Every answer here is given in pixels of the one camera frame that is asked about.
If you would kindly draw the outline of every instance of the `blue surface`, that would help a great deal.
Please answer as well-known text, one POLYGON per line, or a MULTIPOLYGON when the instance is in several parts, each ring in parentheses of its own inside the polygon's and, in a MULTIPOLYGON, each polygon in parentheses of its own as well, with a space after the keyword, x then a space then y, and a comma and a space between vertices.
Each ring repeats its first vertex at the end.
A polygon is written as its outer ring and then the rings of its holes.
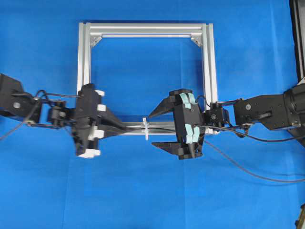
MULTIPOLYGON (((220 100, 282 93, 297 83, 286 0, 2 0, 0 14, 0 72, 31 93, 75 93, 80 21, 213 23, 220 100)), ((92 53, 92 79, 117 115, 138 119, 169 90, 201 93, 200 50, 188 39, 104 39, 92 53)), ((0 118, 0 134, 16 123, 0 118)), ((261 125, 250 133, 289 137, 261 125)), ((0 228, 294 228, 303 184, 252 178, 207 145, 204 157, 186 161, 150 145, 171 140, 113 137, 101 141, 102 156, 85 160, 74 156, 63 130, 22 127, 0 142, 0 228)), ((260 175, 305 173, 297 142, 231 133, 206 140, 260 175)))

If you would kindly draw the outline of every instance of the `aluminum frame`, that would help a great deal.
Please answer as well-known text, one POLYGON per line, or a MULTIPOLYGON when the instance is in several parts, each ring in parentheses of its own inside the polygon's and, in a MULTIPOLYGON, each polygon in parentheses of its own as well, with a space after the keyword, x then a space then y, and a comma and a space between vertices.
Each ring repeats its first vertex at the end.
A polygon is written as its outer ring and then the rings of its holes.
MULTIPOLYGON (((208 103, 218 101, 213 24, 205 23, 80 23, 78 46, 77 91, 91 82, 91 49, 103 38, 190 38, 202 50, 203 92, 208 103)), ((127 123, 143 127, 143 123, 127 123)), ((150 135, 174 135, 174 122, 150 122, 150 128, 172 129, 173 132, 149 130, 150 135)), ((206 134, 217 131, 206 129, 206 134)), ((145 135, 135 130, 123 135, 145 135)))

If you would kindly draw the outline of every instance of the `bolt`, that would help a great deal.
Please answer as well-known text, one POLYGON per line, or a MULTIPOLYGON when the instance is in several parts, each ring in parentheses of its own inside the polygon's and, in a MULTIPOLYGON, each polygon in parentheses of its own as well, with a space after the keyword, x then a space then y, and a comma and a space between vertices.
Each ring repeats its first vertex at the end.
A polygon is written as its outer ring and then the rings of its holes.
POLYGON ((19 109, 20 108, 20 103, 14 102, 13 104, 14 108, 19 109))
POLYGON ((249 111, 250 109, 251 109, 251 105, 250 105, 250 104, 247 104, 247 105, 246 105, 246 110, 249 111))
POLYGON ((64 113, 63 111, 60 111, 60 112, 59 112, 59 116, 60 116, 60 117, 65 117, 65 116, 66 116, 66 113, 64 113))

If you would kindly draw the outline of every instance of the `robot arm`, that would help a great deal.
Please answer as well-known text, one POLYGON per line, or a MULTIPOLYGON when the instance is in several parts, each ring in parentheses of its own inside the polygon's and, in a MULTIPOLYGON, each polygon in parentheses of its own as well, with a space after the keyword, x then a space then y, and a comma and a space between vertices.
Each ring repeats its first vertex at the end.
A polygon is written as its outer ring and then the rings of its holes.
POLYGON ((149 117, 173 112, 177 142, 153 143, 179 159, 202 156, 204 129, 225 127, 243 129, 247 133, 255 123, 262 123, 269 130, 287 129, 303 143, 305 127, 302 115, 305 112, 305 84, 300 84, 283 94, 261 95, 250 99, 210 104, 210 109, 202 112, 194 100, 191 90, 181 89, 169 93, 149 117), (230 124, 229 113, 225 106, 233 105, 236 126, 230 124))

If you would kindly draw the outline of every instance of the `cable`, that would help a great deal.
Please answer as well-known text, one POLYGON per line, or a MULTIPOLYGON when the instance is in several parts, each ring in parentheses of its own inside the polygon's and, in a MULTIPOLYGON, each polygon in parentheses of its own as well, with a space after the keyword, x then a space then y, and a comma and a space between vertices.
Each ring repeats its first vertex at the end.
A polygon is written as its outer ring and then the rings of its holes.
POLYGON ((203 96, 203 95, 198 96, 197 99, 196 99, 196 101, 198 102, 198 100, 200 99, 200 97, 203 98, 203 99, 205 100, 205 104, 206 104, 208 107, 210 107, 208 101, 206 100, 205 96, 203 96))
POLYGON ((43 93, 43 96, 46 98, 46 100, 47 100, 49 106, 50 106, 50 107, 53 107, 53 106, 52 106, 52 103, 51 103, 51 100, 48 98, 48 95, 47 95, 47 93, 46 93, 45 90, 39 90, 39 91, 36 93, 35 98, 39 95, 40 92, 43 93))
POLYGON ((273 181, 273 182, 277 182, 277 183, 285 183, 285 184, 298 184, 298 183, 302 183, 305 182, 305 179, 299 179, 299 180, 280 180, 280 179, 273 179, 273 178, 268 178, 268 177, 263 177, 260 175, 257 175, 251 171, 249 171, 248 169, 242 167, 240 164, 238 164, 236 161, 234 161, 233 159, 231 159, 227 154, 225 154, 221 149, 217 148, 216 146, 212 145, 211 143, 204 141, 206 144, 208 144, 210 147, 212 147, 214 150, 216 150, 217 152, 219 152, 223 157, 225 157, 228 161, 230 161, 233 165, 235 165, 236 167, 238 167, 239 169, 241 169, 242 171, 246 172, 249 175, 252 175, 256 178, 262 179, 262 180, 268 180, 268 181, 273 181))
MULTIPOLYGON (((166 129, 166 128, 158 128, 158 127, 151 127, 151 128, 148 128, 149 130, 165 130, 165 131, 170 131, 170 132, 175 132, 175 130, 172 130, 172 129, 166 129)), ((137 127, 126 127, 124 128, 124 130, 145 130, 145 128, 137 128, 137 127)))
POLYGON ((81 96, 78 96, 78 95, 64 95, 64 94, 54 94, 54 93, 47 93, 47 95, 57 96, 57 97, 62 97, 62 98, 81 98, 81 96))
POLYGON ((238 132, 238 131, 236 131, 236 130, 232 130, 232 129, 226 128, 226 127, 217 127, 217 126, 212 126, 212 125, 196 125, 196 126, 197 126, 197 127, 202 127, 202 128, 210 128, 210 129, 217 129, 217 130, 230 131, 230 132, 233 132, 233 133, 238 134, 238 135, 242 135, 242 136, 245 136, 245 137, 252 138, 252 139, 254 139, 254 140, 256 140, 256 141, 268 142, 268 143, 286 142, 286 141, 298 140, 298 139, 305 138, 305 135, 303 135, 303 136, 299 136, 299 137, 291 137, 291 138, 286 138, 286 139, 265 140, 265 139, 253 137, 253 136, 251 136, 251 135, 244 134, 244 133, 241 133, 241 132, 238 132))
POLYGON ((2 137, 0 137, 0 141, 2 141, 4 138, 6 138, 8 135, 19 129, 23 124, 25 124, 34 114, 35 110, 37 109, 40 101, 37 100, 36 104, 33 106, 33 109, 29 112, 29 114, 23 119, 21 123, 19 123, 16 127, 5 133, 2 137))

